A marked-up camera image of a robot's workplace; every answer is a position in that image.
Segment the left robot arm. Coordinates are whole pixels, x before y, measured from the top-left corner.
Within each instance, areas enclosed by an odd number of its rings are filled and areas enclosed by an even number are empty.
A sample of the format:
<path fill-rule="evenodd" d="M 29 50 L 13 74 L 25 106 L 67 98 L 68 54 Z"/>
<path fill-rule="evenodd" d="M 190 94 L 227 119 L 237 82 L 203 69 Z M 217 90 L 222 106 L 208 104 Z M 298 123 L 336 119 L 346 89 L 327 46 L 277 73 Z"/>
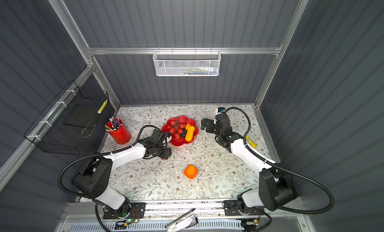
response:
<path fill-rule="evenodd" d="M 98 201 L 116 212 L 119 218 L 132 216 L 130 200 L 109 183 L 111 172 L 138 159 L 159 157 L 167 160 L 172 154 L 168 147 L 171 137 L 171 133 L 155 129 L 151 136 L 138 139 L 133 145 L 109 152 L 98 159 L 85 159 L 71 183 L 89 199 Z"/>

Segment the dark fake avocado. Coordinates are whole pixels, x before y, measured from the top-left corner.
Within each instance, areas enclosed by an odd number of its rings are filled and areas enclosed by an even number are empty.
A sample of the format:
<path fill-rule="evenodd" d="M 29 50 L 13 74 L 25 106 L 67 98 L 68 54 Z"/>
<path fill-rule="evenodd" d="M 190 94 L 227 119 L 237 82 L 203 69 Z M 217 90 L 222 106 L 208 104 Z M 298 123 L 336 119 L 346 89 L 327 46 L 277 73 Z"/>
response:
<path fill-rule="evenodd" d="M 181 132 L 181 134 L 180 134 L 180 136 L 182 137 L 182 138 L 185 138 L 186 137 L 186 135 L 187 135 L 187 130 L 184 128 L 184 129 L 182 129 L 182 132 Z"/>

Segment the orange fake bell pepper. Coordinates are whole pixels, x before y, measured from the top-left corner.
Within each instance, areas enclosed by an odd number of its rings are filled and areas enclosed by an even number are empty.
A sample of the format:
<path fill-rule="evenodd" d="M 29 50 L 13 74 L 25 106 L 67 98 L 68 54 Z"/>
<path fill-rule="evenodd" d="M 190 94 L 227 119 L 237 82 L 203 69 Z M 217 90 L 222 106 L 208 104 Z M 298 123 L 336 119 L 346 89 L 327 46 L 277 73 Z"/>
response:
<path fill-rule="evenodd" d="M 189 179 L 194 179 L 198 174 L 198 169 L 193 165 L 188 165 L 184 170 L 184 175 Z"/>

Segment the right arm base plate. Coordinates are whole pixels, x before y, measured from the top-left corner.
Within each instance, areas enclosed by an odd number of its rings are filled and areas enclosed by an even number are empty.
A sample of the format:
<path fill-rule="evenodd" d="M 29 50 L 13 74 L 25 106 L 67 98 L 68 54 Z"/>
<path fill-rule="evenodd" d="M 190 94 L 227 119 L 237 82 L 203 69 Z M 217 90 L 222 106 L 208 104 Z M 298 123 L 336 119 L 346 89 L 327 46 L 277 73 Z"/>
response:
<path fill-rule="evenodd" d="M 225 200 L 222 206 L 226 216 L 256 216 L 259 217 L 265 212 L 264 207 L 247 207 L 240 200 Z"/>

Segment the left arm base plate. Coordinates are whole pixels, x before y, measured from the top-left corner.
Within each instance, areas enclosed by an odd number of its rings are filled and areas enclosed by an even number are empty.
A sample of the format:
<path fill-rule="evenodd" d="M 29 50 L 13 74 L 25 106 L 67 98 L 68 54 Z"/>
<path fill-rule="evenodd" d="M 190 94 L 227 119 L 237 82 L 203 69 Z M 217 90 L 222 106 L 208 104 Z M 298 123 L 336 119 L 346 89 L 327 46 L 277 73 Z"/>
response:
<path fill-rule="evenodd" d="M 113 219 L 142 219 L 146 210 L 146 203 L 124 203 L 119 209 L 114 210 L 110 207 L 104 209 L 104 220 Z"/>

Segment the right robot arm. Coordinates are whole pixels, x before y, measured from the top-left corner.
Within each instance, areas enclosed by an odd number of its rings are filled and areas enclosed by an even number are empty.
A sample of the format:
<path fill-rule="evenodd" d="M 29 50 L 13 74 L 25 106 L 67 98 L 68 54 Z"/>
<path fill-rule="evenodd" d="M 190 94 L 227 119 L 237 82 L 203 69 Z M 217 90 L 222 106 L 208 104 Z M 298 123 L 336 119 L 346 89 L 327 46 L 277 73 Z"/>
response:
<path fill-rule="evenodd" d="M 270 211 L 282 208 L 297 198 L 292 176 L 267 164 L 274 163 L 257 150 L 246 145 L 245 136 L 234 132 L 224 108 L 219 108 L 215 119 L 201 120 L 201 129 L 215 135 L 215 141 L 243 160 L 254 172 L 259 173 L 259 187 L 238 195 L 241 212 L 252 207 L 264 207 Z"/>

